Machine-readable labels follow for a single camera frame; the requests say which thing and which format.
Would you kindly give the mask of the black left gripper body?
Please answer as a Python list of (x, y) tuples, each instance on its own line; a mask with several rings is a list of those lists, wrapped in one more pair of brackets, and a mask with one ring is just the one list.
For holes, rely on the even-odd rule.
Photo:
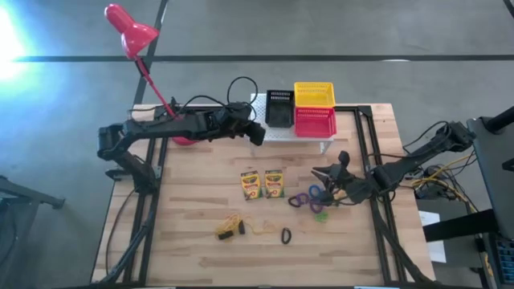
[(213, 128), (211, 136), (244, 136), (250, 123), (250, 109), (230, 110), (226, 108), (214, 110), (211, 114)]

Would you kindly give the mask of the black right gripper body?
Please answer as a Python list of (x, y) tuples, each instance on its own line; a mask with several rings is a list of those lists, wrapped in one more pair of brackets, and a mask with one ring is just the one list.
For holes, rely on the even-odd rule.
[(362, 203), (377, 192), (369, 180), (356, 177), (342, 166), (331, 170), (331, 178), (332, 186), (345, 191), (352, 203)]

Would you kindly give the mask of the black plastic basket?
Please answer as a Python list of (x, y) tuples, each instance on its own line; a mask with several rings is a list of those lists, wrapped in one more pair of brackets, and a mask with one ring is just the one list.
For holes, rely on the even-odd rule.
[(294, 91), (267, 90), (265, 122), (270, 128), (290, 128), (294, 108)]

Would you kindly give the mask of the red plastic basket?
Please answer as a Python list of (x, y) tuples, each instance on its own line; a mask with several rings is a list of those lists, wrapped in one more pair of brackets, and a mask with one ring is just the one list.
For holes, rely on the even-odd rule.
[(296, 136), (330, 138), (336, 133), (334, 108), (295, 108)]

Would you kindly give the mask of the yellow plastic basket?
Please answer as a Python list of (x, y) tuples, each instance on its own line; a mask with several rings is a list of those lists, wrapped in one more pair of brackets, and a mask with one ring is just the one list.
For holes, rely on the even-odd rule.
[(335, 92), (333, 83), (294, 83), (295, 106), (302, 108), (333, 108)]

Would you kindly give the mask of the red desk lamp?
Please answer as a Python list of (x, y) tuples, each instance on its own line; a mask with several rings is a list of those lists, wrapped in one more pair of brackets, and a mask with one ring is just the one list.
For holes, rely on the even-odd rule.
[(150, 76), (148, 67), (139, 56), (140, 52), (159, 36), (157, 29), (153, 26), (137, 22), (123, 6), (116, 3), (107, 5), (104, 10), (104, 17), (120, 34), (121, 46), (124, 53), (128, 59), (131, 59), (136, 64), (141, 77), (153, 89), (157, 98), (163, 104), (169, 118), (174, 122), (177, 120), (182, 121), (182, 117), (176, 115), (157, 89)]

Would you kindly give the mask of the white perforated shelf riser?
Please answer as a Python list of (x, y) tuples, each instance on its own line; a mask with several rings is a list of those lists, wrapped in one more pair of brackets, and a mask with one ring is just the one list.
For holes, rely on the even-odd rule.
[(318, 143), (320, 147), (320, 153), (326, 154), (330, 145), (334, 142), (334, 137), (329, 138), (313, 138), (313, 137), (298, 137), (295, 134), (295, 128), (271, 128), (265, 122), (266, 115), (266, 94), (265, 93), (251, 93), (251, 99), (256, 100), (252, 103), (253, 110), (251, 112), (250, 119), (261, 124), (261, 126), (266, 130), (264, 136), (264, 142), (292, 142), (292, 143), (300, 143), (300, 142), (312, 142)]

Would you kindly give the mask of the white paper sheet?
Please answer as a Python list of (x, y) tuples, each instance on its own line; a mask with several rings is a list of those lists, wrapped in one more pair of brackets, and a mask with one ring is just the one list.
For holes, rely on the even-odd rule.
[[(419, 211), (419, 217), (423, 226), (432, 225), (440, 222), (440, 216), (437, 213)], [(443, 241), (428, 242), (428, 251), (430, 260), (434, 263), (446, 263), (446, 253)]]

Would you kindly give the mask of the black computer cart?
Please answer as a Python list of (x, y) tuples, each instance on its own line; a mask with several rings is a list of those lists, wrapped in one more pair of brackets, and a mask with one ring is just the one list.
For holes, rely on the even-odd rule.
[(498, 289), (514, 289), (514, 106), (467, 121), (491, 209), (484, 242)]

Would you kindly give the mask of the grey metal stand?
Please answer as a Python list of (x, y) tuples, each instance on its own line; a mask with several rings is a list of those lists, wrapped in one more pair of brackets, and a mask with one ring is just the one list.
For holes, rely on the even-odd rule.
[(61, 209), (64, 198), (15, 184), (0, 175), (0, 289), (19, 269), (18, 257), (27, 243), (39, 206)]

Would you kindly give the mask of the black aluminium table frame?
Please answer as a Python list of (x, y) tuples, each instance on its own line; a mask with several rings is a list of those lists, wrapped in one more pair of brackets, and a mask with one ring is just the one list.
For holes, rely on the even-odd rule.
[[(157, 194), (139, 198), (129, 180), (118, 181), (108, 209), (92, 283), (104, 285), (137, 223), (148, 224), (133, 264), (113, 282), (126, 287), (352, 287), (383, 284), (382, 266), (393, 267), (389, 244), (378, 240), (371, 203), (328, 208), (327, 222), (316, 222), (308, 208), (291, 207), (285, 198), (247, 201), (240, 174), (284, 172), (285, 193), (304, 192), (316, 182), (314, 166), (334, 163), (347, 151), (349, 170), (363, 173), (363, 157), (372, 148), (370, 133), (392, 151), (400, 140), (389, 104), (344, 106), (337, 112), (338, 132), (326, 154), (316, 143), (269, 142), (256, 147), (243, 138), (180, 146), (172, 141), (141, 140), (132, 152), (153, 150), (161, 168)], [(257, 227), (268, 220), (274, 234), (246, 233), (220, 241), (215, 229), (231, 214)], [(287, 227), (292, 240), (284, 245)]]

